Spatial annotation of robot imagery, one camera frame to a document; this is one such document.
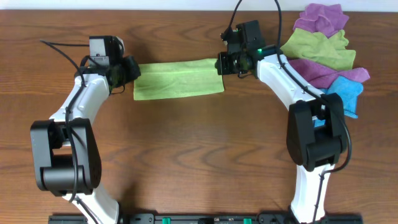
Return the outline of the light green microfiber cloth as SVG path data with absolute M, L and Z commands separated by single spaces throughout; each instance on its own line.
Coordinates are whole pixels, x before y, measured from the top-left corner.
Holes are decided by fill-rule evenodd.
M 134 81 L 134 100 L 162 100 L 210 95 L 224 91 L 216 60 L 141 64 L 141 76 Z

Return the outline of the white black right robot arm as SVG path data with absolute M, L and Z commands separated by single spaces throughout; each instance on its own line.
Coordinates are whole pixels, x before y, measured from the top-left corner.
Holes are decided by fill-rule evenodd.
M 220 52 L 219 75 L 254 72 L 287 108 L 286 145 L 297 166 L 290 211 L 296 223 L 325 221 L 324 201 L 331 171 L 346 150 L 343 102 L 309 84 L 276 47 L 244 52 Z

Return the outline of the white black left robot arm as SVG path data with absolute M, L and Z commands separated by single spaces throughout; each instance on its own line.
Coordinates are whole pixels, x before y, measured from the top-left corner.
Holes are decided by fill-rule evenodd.
M 84 223 L 130 222 L 101 183 L 101 158 L 93 123 L 112 90 L 133 82 L 140 74 L 131 55 L 114 65 L 81 66 L 60 109 L 30 127 L 38 188 L 74 204 L 84 215 Z

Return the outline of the purple microfiber cloth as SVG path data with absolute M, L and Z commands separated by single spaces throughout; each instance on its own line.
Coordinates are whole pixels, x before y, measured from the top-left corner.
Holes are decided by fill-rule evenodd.
M 334 70 L 307 59 L 290 60 L 289 64 L 309 82 L 309 84 L 318 89 L 329 88 L 338 77 L 345 77 L 358 83 L 363 83 L 370 79 L 369 72 L 365 68 Z

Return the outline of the olive green crumpled cloth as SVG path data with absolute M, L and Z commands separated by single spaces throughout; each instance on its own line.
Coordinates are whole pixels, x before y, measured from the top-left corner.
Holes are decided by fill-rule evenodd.
M 311 60 L 334 70 L 351 70 L 356 51 L 347 49 L 348 44 L 344 30 L 327 37 L 322 32 L 295 29 L 280 49 L 288 58 Z

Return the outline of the upper purple crumpled cloth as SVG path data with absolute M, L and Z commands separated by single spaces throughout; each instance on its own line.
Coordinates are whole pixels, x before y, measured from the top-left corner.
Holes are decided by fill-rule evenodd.
M 340 4 L 326 6 L 311 3 L 299 14 L 293 30 L 302 29 L 310 33 L 321 32 L 327 38 L 343 30 L 349 16 L 344 14 Z

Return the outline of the blue microfiber cloth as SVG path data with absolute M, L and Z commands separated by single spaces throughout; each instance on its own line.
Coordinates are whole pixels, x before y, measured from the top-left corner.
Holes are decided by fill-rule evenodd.
M 311 81 L 310 84 L 325 94 L 337 93 L 343 102 L 344 115 L 358 119 L 356 108 L 358 96 L 364 90 L 362 83 L 338 75 L 331 78 L 320 77 Z

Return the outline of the green plastic clip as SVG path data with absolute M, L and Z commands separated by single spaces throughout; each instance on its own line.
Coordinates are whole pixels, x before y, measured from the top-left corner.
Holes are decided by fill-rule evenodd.
M 252 224 L 252 220 L 250 218 L 244 218 L 243 223 L 244 224 Z
M 171 224 L 171 219 L 169 217 L 163 218 L 162 224 Z

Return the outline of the black aluminium mounting rail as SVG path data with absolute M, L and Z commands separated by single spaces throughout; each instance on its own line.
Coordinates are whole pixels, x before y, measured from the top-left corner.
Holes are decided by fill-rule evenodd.
M 249 215 L 154 215 L 140 213 L 125 216 L 119 223 L 130 224 L 162 224 L 162 219 L 169 217 L 171 224 L 244 224 L 244 218 L 250 218 L 252 224 L 288 224 L 299 223 L 293 215 L 288 213 L 261 213 L 257 216 Z M 52 215 L 48 224 L 83 224 L 89 223 L 83 215 Z M 363 224 L 361 215 L 326 215 L 315 223 L 323 224 Z

